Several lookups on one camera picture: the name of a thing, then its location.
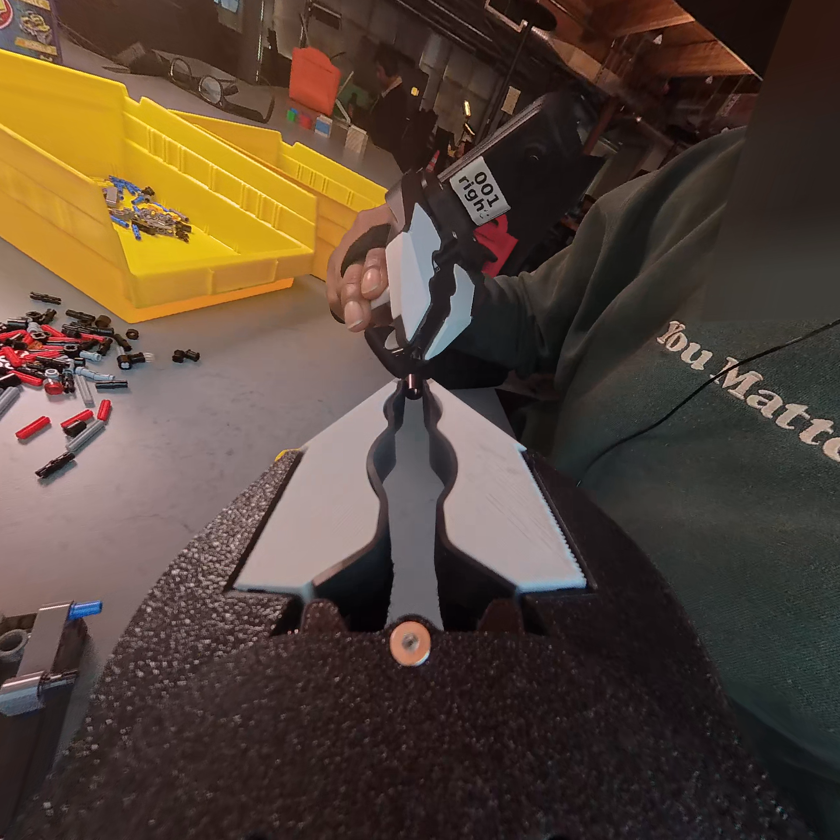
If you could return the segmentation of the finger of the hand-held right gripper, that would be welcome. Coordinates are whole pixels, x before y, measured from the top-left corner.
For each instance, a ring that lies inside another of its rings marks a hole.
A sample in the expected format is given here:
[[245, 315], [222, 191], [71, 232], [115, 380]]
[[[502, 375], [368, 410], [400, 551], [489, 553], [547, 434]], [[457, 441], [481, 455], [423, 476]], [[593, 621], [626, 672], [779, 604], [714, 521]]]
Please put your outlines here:
[[436, 269], [434, 253], [442, 240], [421, 204], [385, 249], [392, 319], [402, 327], [402, 345], [445, 349], [451, 342], [448, 319], [455, 279], [451, 269]]
[[454, 267], [454, 278], [455, 292], [449, 299], [449, 312], [425, 350], [423, 361], [431, 361], [444, 352], [472, 321], [476, 285], [461, 266]]

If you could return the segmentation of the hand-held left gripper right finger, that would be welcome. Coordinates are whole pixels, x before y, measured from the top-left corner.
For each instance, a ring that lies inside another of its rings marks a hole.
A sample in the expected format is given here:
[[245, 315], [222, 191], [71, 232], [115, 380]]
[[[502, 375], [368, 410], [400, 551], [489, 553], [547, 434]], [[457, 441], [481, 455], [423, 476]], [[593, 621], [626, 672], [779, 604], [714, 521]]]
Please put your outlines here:
[[585, 571], [527, 449], [433, 380], [423, 411], [430, 466], [443, 484], [434, 569], [444, 630], [477, 630], [495, 601], [584, 592]]

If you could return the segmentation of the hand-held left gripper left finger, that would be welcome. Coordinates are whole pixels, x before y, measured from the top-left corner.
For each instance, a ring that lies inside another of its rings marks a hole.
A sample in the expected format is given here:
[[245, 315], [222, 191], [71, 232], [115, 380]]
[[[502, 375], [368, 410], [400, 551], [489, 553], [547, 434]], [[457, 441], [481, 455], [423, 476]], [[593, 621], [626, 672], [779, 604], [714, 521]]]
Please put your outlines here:
[[334, 604], [351, 631], [386, 624], [393, 561], [384, 482], [396, 463], [395, 380], [294, 454], [242, 553], [232, 590]]

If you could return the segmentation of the person's right forearm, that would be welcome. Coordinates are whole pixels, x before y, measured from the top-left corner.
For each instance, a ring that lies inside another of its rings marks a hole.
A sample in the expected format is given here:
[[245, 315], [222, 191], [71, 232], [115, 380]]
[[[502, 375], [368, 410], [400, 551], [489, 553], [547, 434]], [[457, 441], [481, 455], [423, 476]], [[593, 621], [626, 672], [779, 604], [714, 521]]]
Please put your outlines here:
[[485, 279], [457, 350], [582, 392], [655, 336], [704, 285], [746, 129], [720, 133], [618, 186], [533, 272]]

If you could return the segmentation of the heap of mixed lego parts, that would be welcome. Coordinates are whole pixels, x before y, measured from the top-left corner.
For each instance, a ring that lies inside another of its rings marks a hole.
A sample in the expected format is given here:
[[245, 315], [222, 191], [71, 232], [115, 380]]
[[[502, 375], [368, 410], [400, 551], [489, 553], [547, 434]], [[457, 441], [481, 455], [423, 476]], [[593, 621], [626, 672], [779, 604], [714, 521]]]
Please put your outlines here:
[[152, 187], [140, 187], [116, 175], [97, 184], [112, 224], [130, 232], [134, 239], [168, 237], [190, 242], [193, 233], [190, 219], [159, 203]]

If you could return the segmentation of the pile of lego pins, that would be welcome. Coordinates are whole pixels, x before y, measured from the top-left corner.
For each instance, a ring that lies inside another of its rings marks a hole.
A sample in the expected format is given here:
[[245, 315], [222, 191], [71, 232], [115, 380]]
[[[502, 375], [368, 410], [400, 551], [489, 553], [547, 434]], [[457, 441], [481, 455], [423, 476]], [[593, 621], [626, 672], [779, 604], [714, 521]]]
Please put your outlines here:
[[211, 320], [190, 311], [143, 322], [139, 336], [60, 332], [51, 323], [2, 339], [2, 491], [35, 504], [65, 498], [162, 496], [201, 484], [205, 414], [215, 390]]

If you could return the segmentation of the person's right hand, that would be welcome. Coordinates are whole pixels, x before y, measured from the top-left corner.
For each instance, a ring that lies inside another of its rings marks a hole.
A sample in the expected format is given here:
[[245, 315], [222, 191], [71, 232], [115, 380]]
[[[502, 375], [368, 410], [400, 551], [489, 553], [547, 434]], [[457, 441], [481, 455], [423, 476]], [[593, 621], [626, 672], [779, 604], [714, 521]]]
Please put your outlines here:
[[332, 315], [352, 333], [362, 333], [371, 322], [373, 301], [389, 287], [385, 248], [370, 248], [361, 262], [342, 269], [350, 247], [369, 230], [396, 219], [386, 204], [358, 213], [350, 229], [341, 238], [328, 262], [326, 294]]

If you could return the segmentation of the yellow storage bin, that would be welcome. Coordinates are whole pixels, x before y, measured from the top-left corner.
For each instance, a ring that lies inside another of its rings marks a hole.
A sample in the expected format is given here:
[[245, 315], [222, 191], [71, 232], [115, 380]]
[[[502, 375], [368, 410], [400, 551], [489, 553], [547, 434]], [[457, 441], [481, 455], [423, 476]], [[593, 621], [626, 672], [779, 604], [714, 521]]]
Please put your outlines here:
[[321, 280], [327, 279], [329, 258], [358, 213], [385, 201], [383, 186], [302, 143], [287, 143], [273, 129], [189, 112], [175, 113], [315, 195], [316, 246], [311, 273]]
[[[117, 81], [4, 50], [1, 135], [2, 239], [126, 322], [312, 273], [314, 195]], [[186, 215], [189, 241], [115, 224], [110, 175]]]

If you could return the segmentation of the small coloured blocks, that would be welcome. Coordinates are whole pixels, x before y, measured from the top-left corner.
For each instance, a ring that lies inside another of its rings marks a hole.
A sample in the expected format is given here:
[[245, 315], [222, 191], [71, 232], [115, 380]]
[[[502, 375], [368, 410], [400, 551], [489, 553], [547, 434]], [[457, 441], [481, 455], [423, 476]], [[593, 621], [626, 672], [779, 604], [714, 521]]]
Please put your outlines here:
[[286, 111], [286, 119], [289, 123], [296, 124], [301, 130], [313, 132], [323, 138], [331, 136], [333, 121], [324, 114], [313, 114], [306, 110], [289, 107]]

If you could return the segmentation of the orange container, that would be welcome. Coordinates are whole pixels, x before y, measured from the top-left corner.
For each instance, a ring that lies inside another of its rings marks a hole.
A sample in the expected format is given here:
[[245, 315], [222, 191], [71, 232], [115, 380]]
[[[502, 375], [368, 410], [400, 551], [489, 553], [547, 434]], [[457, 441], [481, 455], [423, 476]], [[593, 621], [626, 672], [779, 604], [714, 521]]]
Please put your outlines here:
[[341, 71], [319, 49], [296, 47], [291, 53], [289, 99], [325, 117], [332, 117]]

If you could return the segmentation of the black perforated base block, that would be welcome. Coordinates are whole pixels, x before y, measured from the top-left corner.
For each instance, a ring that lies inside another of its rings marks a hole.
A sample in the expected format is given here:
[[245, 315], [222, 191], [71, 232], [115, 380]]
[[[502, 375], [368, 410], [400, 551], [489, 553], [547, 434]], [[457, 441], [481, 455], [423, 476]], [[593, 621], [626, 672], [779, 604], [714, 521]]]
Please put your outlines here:
[[[36, 613], [2, 616], [2, 681], [14, 677]], [[65, 630], [55, 662], [56, 669], [76, 669], [71, 686], [49, 689], [45, 706], [18, 717], [1, 714], [1, 817], [4, 833], [27, 798], [46, 777], [58, 749], [79, 666], [88, 642], [86, 620]]]

